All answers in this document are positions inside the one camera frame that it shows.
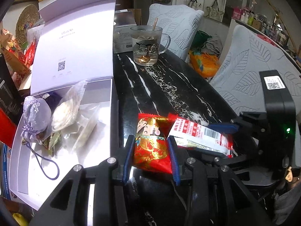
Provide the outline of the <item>person's right hand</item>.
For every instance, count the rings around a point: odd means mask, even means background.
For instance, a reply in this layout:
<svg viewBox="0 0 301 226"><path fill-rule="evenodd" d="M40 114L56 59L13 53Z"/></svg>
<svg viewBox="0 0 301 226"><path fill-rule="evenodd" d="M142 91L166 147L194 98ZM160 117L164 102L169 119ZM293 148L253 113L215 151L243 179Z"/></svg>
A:
<svg viewBox="0 0 301 226"><path fill-rule="evenodd" d="M286 170L285 182L288 190L292 190L300 184L300 168L292 168Z"/></svg>

